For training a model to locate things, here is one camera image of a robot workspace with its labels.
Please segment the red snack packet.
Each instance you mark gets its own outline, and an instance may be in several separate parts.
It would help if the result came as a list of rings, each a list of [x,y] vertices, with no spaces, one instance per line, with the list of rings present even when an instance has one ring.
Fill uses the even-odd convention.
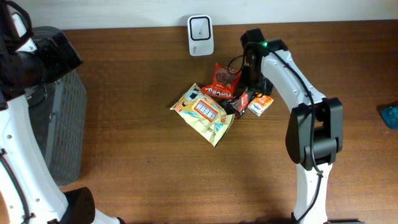
[[[239,83],[240,76],[241,72],[216,64],[212,83],[203,87],[201,91],[209,96],[231,99],[234,97],[233,93]]]

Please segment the black snack packet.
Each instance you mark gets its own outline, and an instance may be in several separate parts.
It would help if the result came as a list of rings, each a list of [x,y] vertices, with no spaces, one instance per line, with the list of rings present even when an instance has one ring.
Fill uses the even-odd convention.
[[[240,119],[254,97],[255,92],[246,89],[239,96],[224,100],[221,106],[227,114],[233,114],[235,119]]]

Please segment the yellow snack bag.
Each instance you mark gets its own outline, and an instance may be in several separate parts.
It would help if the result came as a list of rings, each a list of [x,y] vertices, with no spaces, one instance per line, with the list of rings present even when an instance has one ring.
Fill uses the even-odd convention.
[[[196,132],[216,147],[230,129],[235,115],[228,114],[212,97],[204,94],[194,83],[181,98],[170,107]]]

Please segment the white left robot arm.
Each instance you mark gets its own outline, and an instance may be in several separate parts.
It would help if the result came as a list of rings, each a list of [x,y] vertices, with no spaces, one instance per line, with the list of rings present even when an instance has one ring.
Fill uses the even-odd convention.
[[[25,91],[82,64],[65,34],[33,40],[30,15],[1,1],[1,195],[11,223],[123,223],[96,209],[89,188],[63,193],[35,139]]]

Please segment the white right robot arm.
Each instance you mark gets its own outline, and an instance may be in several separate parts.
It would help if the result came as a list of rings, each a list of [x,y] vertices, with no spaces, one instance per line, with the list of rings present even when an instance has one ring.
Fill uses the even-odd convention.
[[[297,169],[297,200],[291,223],[330,223],[326,214],[328,179],[343,148],[343,105],[319,92],[296,66],[286,44],[266,40],[260,29],[240,38],[249,85],[265,94],[279,92],[290,111],[285,137]]]

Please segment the grey plastic lattice basket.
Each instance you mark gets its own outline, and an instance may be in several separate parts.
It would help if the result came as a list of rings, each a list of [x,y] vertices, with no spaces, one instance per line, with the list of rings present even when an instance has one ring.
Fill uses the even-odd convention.
[[[73,46],[64,56],[72,60],[68,73],[50,83],[26,89],[35,139],[59,187],[80,175],[87,93],[77,73],[83,60]]]

